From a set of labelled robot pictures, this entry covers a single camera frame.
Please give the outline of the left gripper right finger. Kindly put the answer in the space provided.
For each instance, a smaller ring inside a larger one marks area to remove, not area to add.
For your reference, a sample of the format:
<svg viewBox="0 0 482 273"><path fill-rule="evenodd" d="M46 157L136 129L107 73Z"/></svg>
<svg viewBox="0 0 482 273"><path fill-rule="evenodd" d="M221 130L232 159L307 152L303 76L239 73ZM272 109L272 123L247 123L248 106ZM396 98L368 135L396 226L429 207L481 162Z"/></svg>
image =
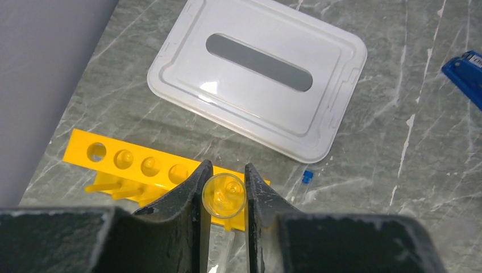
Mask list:
<svg viewBox="0 0 482 273"><path fill-rule="evenodd" d="M248 272L445 272L426 229L400 215L304 213L244 171Z"/></svg>

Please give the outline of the clear test tube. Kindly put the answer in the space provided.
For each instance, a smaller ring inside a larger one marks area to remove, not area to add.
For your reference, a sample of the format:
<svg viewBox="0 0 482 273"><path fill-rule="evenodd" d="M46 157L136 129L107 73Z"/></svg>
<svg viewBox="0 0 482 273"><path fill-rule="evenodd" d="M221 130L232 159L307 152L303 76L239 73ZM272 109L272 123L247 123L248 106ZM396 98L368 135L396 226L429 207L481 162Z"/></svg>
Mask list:
<svg viewBox="0 0 482 273"><path fill-rule="evenodd" d="M244 182L230 173L214 175L202 190L202 204L211 216L207 272L226 272L234 230L244 230Z"/></svg>

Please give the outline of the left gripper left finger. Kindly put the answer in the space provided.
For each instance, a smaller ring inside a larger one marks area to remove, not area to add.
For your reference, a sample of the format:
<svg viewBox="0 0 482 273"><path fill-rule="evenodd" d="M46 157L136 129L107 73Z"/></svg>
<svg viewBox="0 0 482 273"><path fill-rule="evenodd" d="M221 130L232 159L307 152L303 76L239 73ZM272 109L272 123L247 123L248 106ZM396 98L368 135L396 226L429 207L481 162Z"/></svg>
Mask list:
<svg viewBox="0 0 482 273"><path fill-rule="evenodd" d="M203 161L133 213L117 206L1 209L2 272L206 272L210 214Z"/></svg>

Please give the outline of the yellow test tube rack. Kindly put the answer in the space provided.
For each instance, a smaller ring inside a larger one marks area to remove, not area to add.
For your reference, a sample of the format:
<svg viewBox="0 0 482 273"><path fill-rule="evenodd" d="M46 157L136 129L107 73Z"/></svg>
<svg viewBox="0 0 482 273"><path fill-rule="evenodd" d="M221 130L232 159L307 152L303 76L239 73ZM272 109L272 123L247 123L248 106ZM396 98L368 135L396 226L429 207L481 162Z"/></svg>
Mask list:
<svg viewBox="0 0 482 273"><path fill-rule="evenodd" d="M184 182L200 162L98 134L73 130L63 161L96 171L86 192L103 192L140 207Z"/></svg>

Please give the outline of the blue capped tube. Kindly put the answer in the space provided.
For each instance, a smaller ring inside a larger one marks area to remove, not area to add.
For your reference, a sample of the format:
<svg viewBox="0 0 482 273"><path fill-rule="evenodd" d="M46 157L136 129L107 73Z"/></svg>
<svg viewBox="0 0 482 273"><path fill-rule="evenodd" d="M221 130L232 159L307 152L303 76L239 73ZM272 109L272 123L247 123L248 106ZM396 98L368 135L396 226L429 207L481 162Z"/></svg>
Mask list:
<svg viewBox="0 0 482 273"><path fill-rule="evenodd" d="M302 176L295 183L293 190L291 191L289 201L293 205L299 205L303 202L308 190L309 185L313 179L314 172L311 170L305 170Z"/></svg>

